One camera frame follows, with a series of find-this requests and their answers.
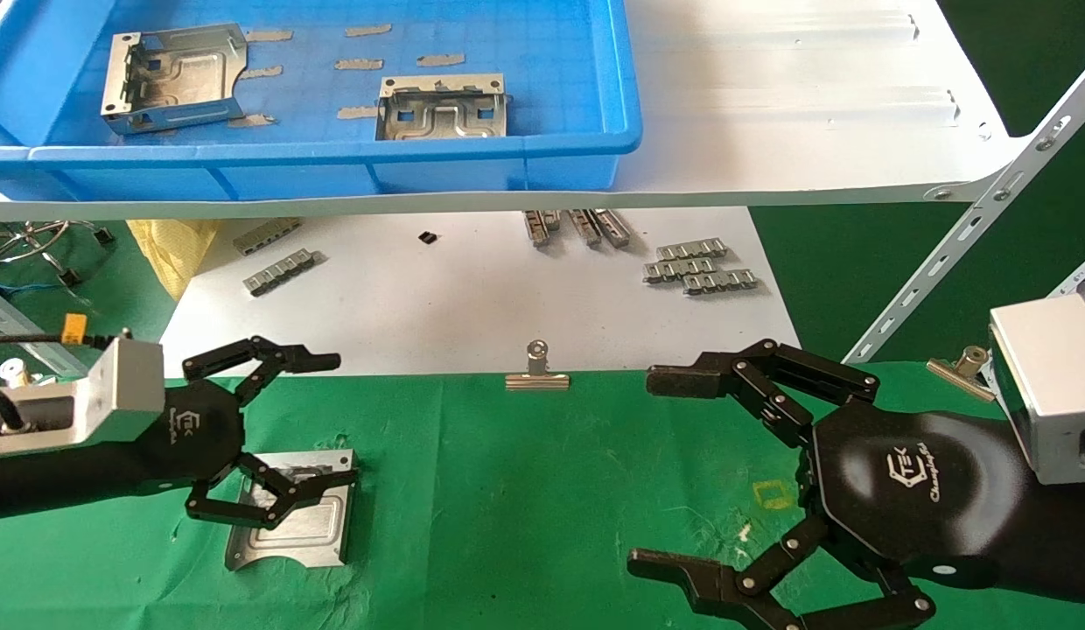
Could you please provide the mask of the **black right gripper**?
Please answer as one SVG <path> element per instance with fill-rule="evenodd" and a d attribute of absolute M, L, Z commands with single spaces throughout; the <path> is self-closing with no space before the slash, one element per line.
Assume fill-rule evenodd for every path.
<path fill-rule="evenodd" d="M 998 541 L 1029 486 L 1030 470 L 1007 423 L 958 412 L 843 407 L 814 428 L 786 387 L 824 402 L 875 403 L 879 380 L 774 339 L 737 352 L 699 353 L 689 367 L 647 369 L 654 397 L 731 398 L 790 448 L 812 443 L 820 502 L 866 561 L 956 589 L 990 589 L 1003 577 Z M 719 561 L 633 548 L 627 570 L 680 587 L 695 614 L 745 629 L 915 629 L 937 613 L 901 570 L 871 569 L 881 597 L 797 615 L 773 590 L 830 541 L 806 517 L 735 570 Z"/>

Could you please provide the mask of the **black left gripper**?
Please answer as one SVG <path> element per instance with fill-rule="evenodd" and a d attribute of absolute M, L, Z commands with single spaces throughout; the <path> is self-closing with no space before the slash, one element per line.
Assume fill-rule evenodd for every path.
<path fill-rule="evenodd" d="M 255 361 L 258 367 L 234 393 L 207 381 L 230 368 Z M 145 430 L 148 479 L 158 484 L 193 484 L 186 513 L 195 520 L 273 530 L 288 515 L 318 505 L 326 491 L 357 483 L 357 470 L 329 472 L 291 481 L 251 453 L 240 453 L 245 425 L 240 408 L 281 374 L 318 374 L 341 367 L 339 353 L 312 353 L 305 346 L 279 346 L 269 339 L 240 339 L 191 356 L 182 362 L 186 386 L 166 391 L 165 409 Z M 207 497 L 232 470 L 257 483 L 275 501 L 265 507 Z"/>

